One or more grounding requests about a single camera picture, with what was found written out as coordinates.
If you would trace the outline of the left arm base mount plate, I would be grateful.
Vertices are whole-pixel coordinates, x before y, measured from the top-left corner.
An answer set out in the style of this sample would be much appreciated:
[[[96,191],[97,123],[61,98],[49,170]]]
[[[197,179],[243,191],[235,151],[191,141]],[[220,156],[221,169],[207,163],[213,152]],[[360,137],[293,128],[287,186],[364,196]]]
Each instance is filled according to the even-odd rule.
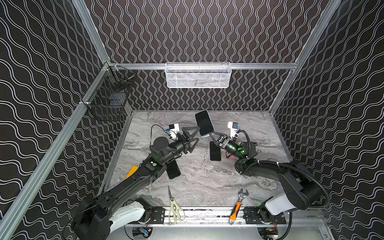
[[[162,225],[165,220],[165,208],[162,207],[150,207],[148,209],[145,209],[144,215],[135,222],[132,222],[131,224],[140,224],[140,225]]]

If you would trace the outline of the pink phone case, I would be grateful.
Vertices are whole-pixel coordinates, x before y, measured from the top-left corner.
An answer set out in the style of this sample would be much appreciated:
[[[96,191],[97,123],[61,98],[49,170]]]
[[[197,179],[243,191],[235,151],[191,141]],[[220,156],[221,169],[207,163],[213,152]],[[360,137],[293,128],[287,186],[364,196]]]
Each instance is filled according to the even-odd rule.
[[[237,160],[238,158],[236,156],[231,155],[230,153],[226,152],[226,158],[229,160]]]

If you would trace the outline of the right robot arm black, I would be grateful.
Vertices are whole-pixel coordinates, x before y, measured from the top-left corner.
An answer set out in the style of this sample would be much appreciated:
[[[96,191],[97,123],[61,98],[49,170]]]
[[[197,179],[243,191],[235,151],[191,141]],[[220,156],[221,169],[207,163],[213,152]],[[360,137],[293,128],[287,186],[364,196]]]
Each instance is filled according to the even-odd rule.
[[[279,163],[277,160],[256,159],[256,144],[250,141],[248,134],[240,130],[247,141],[237,144],[223,133],[213,132],[209,136],[215,145],[235,156],[235,170],[243,176],[263,177],[279,182],[283,193],[265,200],[258,214],[262,221],[277,216],[282,212],[325,208],[331,203],[326,188],[298,161]]]

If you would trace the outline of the phone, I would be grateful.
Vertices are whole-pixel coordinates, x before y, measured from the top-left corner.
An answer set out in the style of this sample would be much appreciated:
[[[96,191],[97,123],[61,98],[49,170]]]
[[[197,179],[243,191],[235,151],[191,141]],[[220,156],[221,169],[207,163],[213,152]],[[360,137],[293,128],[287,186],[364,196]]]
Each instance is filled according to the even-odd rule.
[[[210,141],[210,160],[221,161],[221,148],[218,147],[215,142]]]

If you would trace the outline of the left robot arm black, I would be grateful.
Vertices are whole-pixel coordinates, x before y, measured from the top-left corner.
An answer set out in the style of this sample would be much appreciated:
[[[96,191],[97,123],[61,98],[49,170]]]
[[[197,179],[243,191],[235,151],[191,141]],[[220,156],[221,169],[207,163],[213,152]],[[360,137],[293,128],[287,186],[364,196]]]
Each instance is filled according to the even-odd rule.
[[[76,210],[71,230],[80,240],[105,240],[112,231],[113,214],[130,197],[157,180],[172,161],[182,154],[193,152],[199,138],[200,127],[183,127],[177,139],[169,142],[158,137],[150,146],[151,153],[139,168],[123,182],[96,197],[85,197]]]

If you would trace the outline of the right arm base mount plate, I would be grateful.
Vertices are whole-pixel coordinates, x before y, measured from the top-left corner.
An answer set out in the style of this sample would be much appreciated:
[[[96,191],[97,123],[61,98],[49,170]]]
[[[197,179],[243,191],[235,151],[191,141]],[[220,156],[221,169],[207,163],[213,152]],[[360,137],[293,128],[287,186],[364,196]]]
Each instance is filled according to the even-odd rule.
[[[259,207],[245,207],[243,211],[243,219],[247,225],[285,225],[287,223],[283,213],[273,216],[267,210]]]

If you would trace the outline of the black smartphone green case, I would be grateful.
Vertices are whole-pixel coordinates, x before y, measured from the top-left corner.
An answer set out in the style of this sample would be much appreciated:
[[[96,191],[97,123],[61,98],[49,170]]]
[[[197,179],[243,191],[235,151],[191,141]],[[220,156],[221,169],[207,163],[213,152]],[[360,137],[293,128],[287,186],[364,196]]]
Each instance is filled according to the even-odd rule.
[[[195,120],[198,127],[200,128],[200,135],[203,138],[207,137],[209,134],[212,134],[215,131],[212,120],[207,110],[202,110],[196,113]]]

